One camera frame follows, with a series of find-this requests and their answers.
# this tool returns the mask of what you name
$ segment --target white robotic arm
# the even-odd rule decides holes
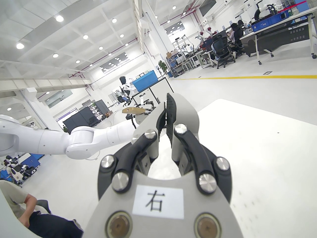
[[[23,126],[12,117],[0,115],[0,156],[23,151],[33,154],[66,154],[72,159],[86,159],[101,149],[129,142],[134,130],[132,122],[126,120],[105,129],[80,126],[69,135]]]

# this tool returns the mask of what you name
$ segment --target cable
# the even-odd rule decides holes
[[[99,151],[99,154],[98,154],[98,156],[95,158],[95,159],[85,159],[85,160],[87,160],[87,161],[93,161],[93,160],[97,160],[98,159],[98,157],[99,157],[99,155],[100,155],[100,151]]]
[[[136,127],[136,126],[135,126],[135,124],[134,124],[134,121],[133,121],[133,116],[132,116],[131,121],[132,121],[132,124],[133,124],[134,128],[136,129],[137,127]]]

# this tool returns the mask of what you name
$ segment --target humanoid robot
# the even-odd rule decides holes
[[[143,115],[138,108],[128,107],[125,112]],[[162,102],[144,117],[132,132],[119,124],[106,129],[77,127],[69,135],[27,128],[3,116],[0,150],[9,154],[27,147],[25,152],[32,149],[42,154],[84,159],[110,145],[130,141],[100,163],[99,203],[83,238],[242,238],[229,206],[229,162],[199,143],[199,118],[191,104],[179,94],[167,94],[166,104]],[[164,127],[171,142],[172,159],[181,174],[178,179],[147,177],[159,155]],[[36,237],[9,213],[1,193],[0,208],[3,237]]]

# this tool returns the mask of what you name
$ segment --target blue box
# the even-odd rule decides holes
[[[269,27],[271,25],[277,24],[281,20],[288,18],[290,15],[287,11],[281,12],[279,14],[273,15],[265,20],[260,21],[257,24],[252,25],[252,29],[254,32]]]
[[[158,78],[157,78],[155,72],[152,70],[152,71],[148,72],[146,75],[133,81],[132,84],[140,92],[140,91],[150,87],[152,84],[155,84],[156,82],[158,82]]]

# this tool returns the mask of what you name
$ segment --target white desk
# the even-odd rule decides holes
[[[290,17],[288,17],[288,18],[286,18],[286,19],[284,19],[284,20],[282,20],[282,21],[280,21],[280,22],[278,22],[278,23],[276,23],[276,24],[274,24],[274,25],[270,25],[269,27],[263,28],[263,29],[261,29],[261,30],[259,30],[259,31],[249,33],[248,35],[245,35],[245,36],[241,37],[240,40],[245,39],[245,38],[248,38],[248,37],[250,37],[250,36],[252,36],[252,35],[255,34],[255,44],[256,44],[257,60],[258,60],[258,63],[261,65],[262,63],[261,63],[261,61],[260,61],[259,50],[258,50],[258,42],[257,42],[257,41],[258,41],[258,34],[261,33],[261,32],[263,32],[263,31],[266,31],[266,30],[269,30],[269,29],[271,29],[271,28],[274,28],[274,27],[276,27],[276,26],[278,26],[278,25],[283,25],[283,24],[286,23],[286,22],[289,22],[289,21],[292,21],[292,20],[296,20],[296,19],[298,19],[298,18],[301,18],[301,17],[306,16],[306,17],[308,18],[308,30],[309,30],[309,39],[310,39],[311,55],[312,55],[312,57],[313,57],[314,59],[316,59],[316,58],[317,58],[317,55],[314,54],[314,47],[313,47],[313,40],[312,40],[313,37],[317,38],[317,36],[316,36],[315,34],[313,34],[313,32],[312,32],[312,13],[313,13],[314,11],[316,11],[316,10],[317,10],[317,7],[314,7],[314,8],[308,9],[308,10],[306,10],[306,11],[300,12],[299,14],[292,15],[292,16],[290,16]],[[267,49],[264,49],[263,51],[269,53],[269,54],[271,55],[271,57],[274,57],[274,55],[272,54],[271,51],[269,51],[269,50],[267,50]]]
[[[222,99],[198,115],[200,143],[231,165],[244,237],[316,237],[317,126]],[[180,177],[166,135],[148,176]]]

